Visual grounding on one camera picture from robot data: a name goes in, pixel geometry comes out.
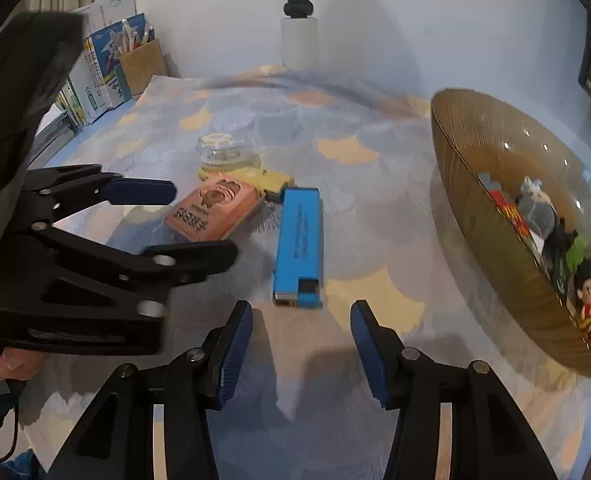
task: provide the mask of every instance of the wooden bowl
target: wooden bowl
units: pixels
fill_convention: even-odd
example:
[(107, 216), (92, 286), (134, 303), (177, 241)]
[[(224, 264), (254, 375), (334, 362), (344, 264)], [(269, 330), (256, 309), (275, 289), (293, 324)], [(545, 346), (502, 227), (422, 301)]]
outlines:
[(550, 357), (591, 378), (591, 348), (573, 316), (477, 177), (490, 173), (512, 197), (525, 176), (539, 178), (567, 231), (587, 238), (591, 257), (591, 169), (533, 118), (472, 90), (435, 94), (431, 121), (451, 209), (502, 303)]

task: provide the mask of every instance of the yellow toy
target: yellow toy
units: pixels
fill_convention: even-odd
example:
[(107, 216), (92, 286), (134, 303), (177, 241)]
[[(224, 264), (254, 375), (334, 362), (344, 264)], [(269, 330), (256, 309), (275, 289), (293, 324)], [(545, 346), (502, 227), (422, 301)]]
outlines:
[(202, 166), (198, 170), (200, 180), (206, 180), (214, 173), (226, 173), (234, 178), (242, 180), (258, 190), (260, 194), (264, 194), (267, 200), (279, 202), (282, 196), (282, 190), (287, 186), (293, 186), (294, 178), (279, 171), (268, 171), (262, 168), (254, 168), (252, 166), (244, 166), (242, 168), (218, 168), (213, 166)]

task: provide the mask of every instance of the cardboard pen holder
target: cardboard pen holder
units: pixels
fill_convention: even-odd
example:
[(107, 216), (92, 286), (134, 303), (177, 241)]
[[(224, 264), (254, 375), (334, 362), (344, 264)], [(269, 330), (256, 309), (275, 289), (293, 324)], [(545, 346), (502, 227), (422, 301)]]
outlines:
[(168, 75), (158, 40), (148, 41), (123, 54), (120, 65), (125, 72), (131, 94), (134, 95), (144, 92), (154, 75)]

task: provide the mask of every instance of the blue fabric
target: blue fabric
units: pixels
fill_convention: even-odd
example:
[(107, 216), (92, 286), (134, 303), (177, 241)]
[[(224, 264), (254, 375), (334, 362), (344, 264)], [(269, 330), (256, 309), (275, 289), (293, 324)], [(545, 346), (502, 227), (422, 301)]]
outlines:
[(0, 469), (8, 480), (42, 480), (45, 471), (32, 449), (18, 455), (14, 460), (0, 464)]

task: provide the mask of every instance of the patterned tablecloth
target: patterned tablecloth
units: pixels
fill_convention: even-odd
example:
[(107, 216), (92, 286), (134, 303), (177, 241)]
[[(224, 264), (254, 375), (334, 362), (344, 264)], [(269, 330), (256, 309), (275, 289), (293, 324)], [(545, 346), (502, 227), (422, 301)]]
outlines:
[[(156, 77), (127, 114), (68, 161), (170, 179), (181, 199), (199, 182), (198, 136), (242, 131), (264, 146), (267, 168), (320, 189), (323, 308), (272, 304), (281, 211), (266, 206), (234, 236), (240, 256), (230, 271), (172, 293), (162, 354), (131, 359), (140, 367), (169, 362), (222, 324), (237, 299), (252, 304), (253, 336), (236, 396), (208, 415), (223, 480), (382, 478), (397, 412), (371, 397), (349, 331), (358, 299), (437, 362), (489, 362), (556, 471), (566, 476), (571, 469), (591, 382), (548, 358), (499, 303), (455, 224), (428, 117), (427, 102), (354, 78), (270, 68), (206, 80)], [(61, 227), (136, 252), (168, 240), (160, 223), (165, 211), (103, 204)], [(22, 421), (46, 466), (124, 361), (54, 356), (29, 383)], [(161, 420), (156, 409), (157, 451)], [(445, 425), (441, 443), (449, 433)], [(157, 472), (160, 466), (157, 460)], [(439, 471), (448, 478), (448, 444), (441, 444)]]

